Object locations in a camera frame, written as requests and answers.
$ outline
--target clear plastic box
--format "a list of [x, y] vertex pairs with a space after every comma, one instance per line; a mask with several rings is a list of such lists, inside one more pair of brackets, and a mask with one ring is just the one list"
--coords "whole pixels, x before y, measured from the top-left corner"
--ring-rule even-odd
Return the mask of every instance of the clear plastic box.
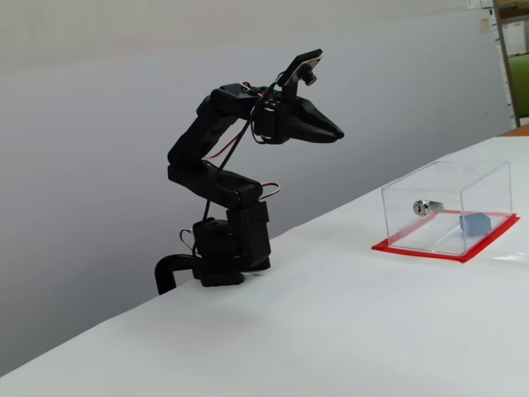
[[510, 164], [437, 161], [384, 186], [382, 198], [388, 247], [464, 256], [512, 216]]

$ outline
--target white tabletop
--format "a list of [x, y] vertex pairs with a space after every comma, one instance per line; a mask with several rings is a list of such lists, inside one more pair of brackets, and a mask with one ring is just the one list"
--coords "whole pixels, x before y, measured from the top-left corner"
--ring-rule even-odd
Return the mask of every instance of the white tabletop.
[[275, 238], [262, 275], [179, 286], [4, 376], [0, 395], [529, 395], [529, 138], [448, 158], [510, 160], [522, 216], [467, 264], [371, 251], [377, 190]]

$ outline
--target black robotic arm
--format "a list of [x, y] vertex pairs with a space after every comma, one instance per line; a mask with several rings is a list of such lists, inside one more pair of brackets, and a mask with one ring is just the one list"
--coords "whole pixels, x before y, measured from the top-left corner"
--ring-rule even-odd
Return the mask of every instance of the black robotic arm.
[[[227, 208], [227, 221], [207, 218], [193, 225], [193, 256], [168, 256], [156, 266], [160, 294], [174, 288], [173, 271], [193, 269], [204, 286], [237, 285], [241, 272], [269, 268], [269, 221], [266, 203], [259, 201], [261, 183], [216, 167], [204, 157], [238, 119], [245, 129], [255, 124], [264, 144], [278, 145], [289, 139], [332, 143], [344, 134], [304, 98], [297, 96], [298, 82], [316, 81], [312, 70], [322, 58], [315, 50], [299, 55], [270, 87], [228, 84], [217, 88], [197, 109], [197, 118], [168, 154], [169, 180], [181, 184], [209, 202]], [[278, 85], [281, 91], [274, 90]], [[245, 129], [239, 134], [238, 144]]]

